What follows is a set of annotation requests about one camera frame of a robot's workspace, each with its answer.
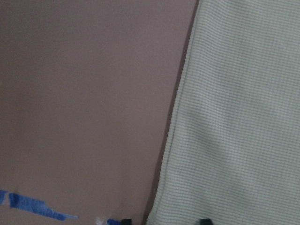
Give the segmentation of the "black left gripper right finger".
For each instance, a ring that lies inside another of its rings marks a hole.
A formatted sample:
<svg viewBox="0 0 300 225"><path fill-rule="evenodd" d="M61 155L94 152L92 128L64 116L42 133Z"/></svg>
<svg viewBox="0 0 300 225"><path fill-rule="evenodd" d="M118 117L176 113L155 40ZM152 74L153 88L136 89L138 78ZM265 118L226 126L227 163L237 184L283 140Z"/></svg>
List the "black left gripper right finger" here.
<svg viewBox="0 0 300 225"><path fill-rule="evenodd" d="M212 220L210 218L201 218L199 225L212 225Z"/></svg>

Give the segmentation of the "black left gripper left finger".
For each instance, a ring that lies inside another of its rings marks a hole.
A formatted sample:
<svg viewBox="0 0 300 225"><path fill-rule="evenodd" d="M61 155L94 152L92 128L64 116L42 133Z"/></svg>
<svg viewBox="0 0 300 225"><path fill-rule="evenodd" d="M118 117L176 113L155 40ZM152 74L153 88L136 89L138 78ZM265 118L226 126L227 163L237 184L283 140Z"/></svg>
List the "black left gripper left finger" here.
<svg viewBox="0 0 300 225"><path fill-rule="evenodd" d="M123 219L121 225L132 225L132 219Z"/></svg>

